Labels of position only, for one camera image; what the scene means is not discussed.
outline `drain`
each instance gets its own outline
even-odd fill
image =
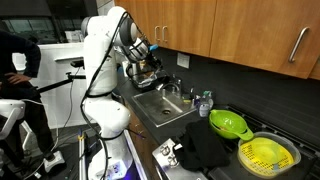
[[[167,109],[165,109],[165,110],[162,111],[162,114],[165,114],[165,115],[170,114],[170,113],[171,113],[171,111],[170,111],[170,110],[167,110]]]

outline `black backsplash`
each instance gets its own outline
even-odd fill
[[[194,55],[185,69],[177,65],[176,51],[159,48],[154,54],[182,78],[185,91],[212,90],[215,104],[235,104],[320,147],[320,81]]]

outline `plastic tub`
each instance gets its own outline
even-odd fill
[[[242,166],[263,179],[274,178],[301,160],[300,152],[291,141],[268,132],[256,132],[250,141],[240,140],[238,148]]]

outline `green bowl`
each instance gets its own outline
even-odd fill
[[[226,139],[250,140],[253,133],[246,121],[236,113],[227,110],[212,110],[209,117],[212,129]]]

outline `kitchen sink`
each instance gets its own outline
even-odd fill
[[[162,89],[133,96],[133,101],[156,127],[170,123],[195,111],[192,103],[185,103],[174,93]]]

